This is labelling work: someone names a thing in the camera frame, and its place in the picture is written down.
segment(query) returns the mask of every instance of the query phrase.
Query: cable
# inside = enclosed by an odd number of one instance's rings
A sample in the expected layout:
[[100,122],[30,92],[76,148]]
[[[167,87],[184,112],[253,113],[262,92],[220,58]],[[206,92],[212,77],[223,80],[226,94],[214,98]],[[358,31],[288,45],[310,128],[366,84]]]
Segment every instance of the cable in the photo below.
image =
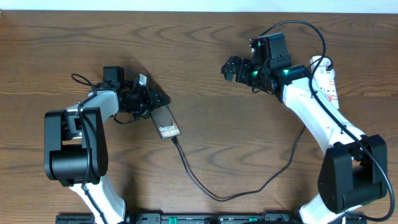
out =
[[251,91],[252,91],[253,93],[259,93],[259,92],[263,91],[264,93],[268,93],[268,94],[270,94],[270,95],[273,95],[272,93],[268,92],[267,90],[256,90],[256,87],[253,87],[253,88],[251,89]]
[[[79,75],[79,74],[76,74],[76,73],[73,73],[73,74],[71,74],[70,76],[72,77],[72,79],[73,79],[74,81],[76,81],[76,82],[78,82],[78,83],[80,83],[80,84],[91,86],[92,89],[93,89],[94,94],[97,95],[97,89],[95,88],[94,84],[93,84],[92,82],[89,81],[89,79],[87,79],[87,78],[84,77],[83,75]],[[86,81],[86,82],[83,83],[82,81],[77,80],[77,79],[75,78],[75,76],[84,79],[84,81]]]
[[211,199],[213,199],[213,200],[215,200],[215,201],[217,201],[217,202],[227,202],[227,201],[232,200],[232,199],[237,198],[237,197],[241,197],[241,196],[249,195],[249,194],[256,194],[256,193],[262,191],[273,179],[275,179],[279,174],[283,173],[283,171],[285,171],[287,168],[289,168],[289,166],[290,166],[291,163],[293,162],[293,157],[294,157],[294,153],[296,152],[297,144],[299,143],[299,140],[300,140],[300,138],[301,138],[301,135],[304,133],[304,130],[305,130],[305,126],[304,126],[303,129],[301,130],[299,136],[298,136],[297,139],[296,139],[296,142],[294,143],[294,146],[293,146],[293,149],[292,149],[292,155],[290,156],[289,162],[286,164],[286,166],[284,166],[283,168],[281,168],[280,171],[278,171],[278,172],[277,172],[276,174],[274,174],[270,179],[268,179],[267,182],[266,182],[262,187],[260,187],[260,189],[258,189],[258,190],[253,190],[253,191],[249,191],[249,192],[239,193],[239,194],[230,196],[230,197],[228,197],[228,198],[226,198],[226,199],[219,199],[217,196],[215,196],[215,194],[214,194],[213,192],[210,192],[209,190],[206,190],[206,187],[205,187],[202,183],[200,183],[199,180],[196,181],[196,180],[192,177],[191,173],[190,173],[189,170],[188,170],[187,164],[185,163],[185,159],[184,159],[184,156],[183,156],[183,154],[182,154],[182,150],[181,150],[180,145],[179,145],[179,143],[178,143],[177,137],[174,136],[174,137],[172,138],[172,141],[173,141],[175,147],[178,149],[178,153],[180,154],[180,157],[181,157],[181,160],[182,160],[182,164],[184,165],[185,171],[187,172],[187,174],[188,174],[189,178],[192,180],[192,182],[193,182],[203,193],[205,193],[207,196],[209,196]]
[[357,214],[354,212],[347,212],[350,215],[354,215],[358,218],[363,218],[369,221],[373,221],[373,222],[383,222],[388,220],[392,214],[394,213],[394,209],[395,209],[395,197],[394,197],[394,192],[392,189],[392,185],[391,182],[388,178],[388,176],[386,175],[386,173],[383,171],[383,169],[380,166],[380,163],[377,161],[377,159],[371,154],[371,152],[369,152],[369,150],[364,146],[363,143],[361,143],[361,141],[359,141],[359,139],[350,131],[347,130],[347,127],[343,124],[340,123],[340,121],[328,110],[328,108],[321,102],[321,100],[319,99],[319,97],[317,96],[317,93],[314,91],[313,86],[312,86],[312,80],[313,80],[313,76],[315,74],[315,71],[317,70],[317,68],[319,67],[319,65],[321,64],[323,58],[325,58],[325,53],[326,53],[326,43],[325,43],[325,39],[323,38],[322,33],[319,31],[318,28],[316,28],[314,25],[312,25],[309,22],[304,22],[304,21],[284,21],[284,22],[280,22],[277,23],[275,25],[273,25],[272,27],[268,28],[265,32],[263,32],[261,35],[264,35],[266,33],[268,33],[270,30],[272,30],[275,27],[278,27],[280,25],[283,24],[290,24],[290,23],[298,23],[298,24],[304,24],[307,25],[309,27],[311,27],[313,30],[315,30],[315,32],[317,32],[317,34],[319,35],[319,38],[322,41],[322,47],[323,47],[323,52],[322,52],[322,56],[319,58],[318,63],[315,65],[315,68],[311,71],[311,76],[309,79],[309,86],[310,86],[310,91],[311,94],[313,95],[313,97],[316,99],[316,101],[318,102],[318,104],[322,107],[322,109],[325,111],[325,113],[327,115],[329,115],[329,117],[341,128],[342,131],[344,131],[351,139],[354,140],[355,143],[359,144],[359,146],[362,148],[362,150],[366,153],[366,155],[370,158],[370,160],[372,160],[372,162],[376,165],[376,167],[379,169],[380,173],[383,175],[384,180],[386,180],[387,183],[387,189],[389,192],[389,196],[390,196],[390,208],[389,211],[387,213],[387,215],[385,215],[384,217],[381,218],[373,218],[373,217],[368,217],[366,215],[361,215],[361,214]]
[[114,114],[113,120],[114,120],[116,123],[118,123],[118,124],[130,124],[130,123],[133,123],[133,122],[138,121],[138,120],[139,120],[139,117],[140,117],[140,115],[139,115],[139,116],[137,116],[136,118],[134,118],[134,119],[132,119],[132,120],[129,120],[129,121],[126,121],[126,122],[122,122],[122,121],[116,119],[116,116],[117,116],[117,115],[118,115],[117,113]]
[[[86,81],[86,83],[83,83],[83,82],[77,80],[75,78],[75,76],[78,76],[78,77],[84,79]],[[86,141],[86,150],[87,150],[87,167],[86,167],[85,177],[83,179],[83,182],[81,183],[81,189],[85,192],[85,195],[88,197],[88,200],[91,202],[91,204],[93,205],[95,210],[99,213],[99,216],[101,217],[103,223],[104,224],[108,224],[108,222],[105,219],[104,213],[101,211],[99,206],[95,203],[93,197],[90,194],[90,191],[86,188],[86,184],[88,182],[88,178],[89,178],[89,175],[90,175],[90,169],[91,169],[91,146],[90,146],[90,138],[88,137],[88,131],[87,131],[86,123],[84,121],[83,112],[81,111],[81,107],[87,101],[91,100],[92,98],[94,98],[97,95],[97,90],[96,90],[94,84],[92,82],[90,82],[89,79],[87,79],[83,75],[79,75],[79,74],[73,73],[73,74],[71,74],[71,77],[72,77],[72,79],[74,81],[76,81],[76,82],[78,82],[80,84],[83,84],[83,85],[91,86],[92,89],[93,89],[93,94],[91,96],[89,96],[88,98],[86,98],[83,101],[79,101],[79,103],[77,104],[77,113],[79,114],[79,120],[80,120],[80,123],[81,123],[82,137],[84,135],[85,141]]]

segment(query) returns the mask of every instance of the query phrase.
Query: wood grain surface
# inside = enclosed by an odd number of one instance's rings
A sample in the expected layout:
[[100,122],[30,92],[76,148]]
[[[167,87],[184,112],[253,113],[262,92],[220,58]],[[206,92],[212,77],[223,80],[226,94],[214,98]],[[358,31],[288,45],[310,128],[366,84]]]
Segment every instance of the wood grain surface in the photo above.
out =
[[[6,11],[0,18],[0,223],[53,223],[88,213],[71,190],[44,173],[44,114],[76,104],[103,66],[150,75],[171,97],[180,143],[195,175],[220,197],[258,189],[287,163],[303,124],[276,97],[220,75],[230,55],[250,57],[249,38],[300,19],[323,32],[335,63],[340,111],[388,146],[398,186],[398,16],[378,14]],[[311,29],[286,25],[294,63],[321,52]],[[293,210],[317,194],[323,155],[305,131],[293,164],[261,193],[219,203],[187,177],[178,152],[151,120],[104,124],[108,174],[134,210],[262,213]],[[362,208],[386,214],[389,199]],[[388,223],[397,223],[394,215]]]

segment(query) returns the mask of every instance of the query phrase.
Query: black bracket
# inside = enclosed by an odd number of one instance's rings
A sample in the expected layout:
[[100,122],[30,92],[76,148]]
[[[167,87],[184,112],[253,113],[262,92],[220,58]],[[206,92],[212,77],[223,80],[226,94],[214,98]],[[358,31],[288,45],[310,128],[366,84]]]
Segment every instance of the black bracket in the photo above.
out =
[[[362,136],[360,140],[378,160],[387,174],[387,145],[379,135]],[[359,160],[353,167],[352,158]],[[326,207],[340,213],[365,205],[387,194],[387,183],[380,170],[365,155],[359,144],[335,144],[326,150],[318,178],[318,190]]]
[[250,40],[253,57],[251,60],[231,56],[222,66],[225,79],[246,84],[259,91],[275,95],[283,102],[284,86],[299,78],[310,77],[304,65],[292,66],[292,57],[287,52],[285,35],[262,35]]
[[55,224],[95,224],[94,215],[57,215]]
[[85,138],[89,138],[91,143],[92,166],[88,181],[98,184],[100,177],[108,170],[108,150],[100,108],[85,108],[83,114],[88,136],[82,136],[82,144],[62,143],[71,140],[67,121],[75,120],[77,111],[49,111],[44,117],[45,173],[50,180],[58,180],[64,187],[79,183],[85,177],[87,170]]
[[147,84],[145,75],[136,75],[134,80],[125,80],[129,72],[119,66],[104,67],[104,82],[99,90],[114,90],[118,94],[118,113],[131,113],[135,119],[150,118],[156,108],[170,103],[170,98]]

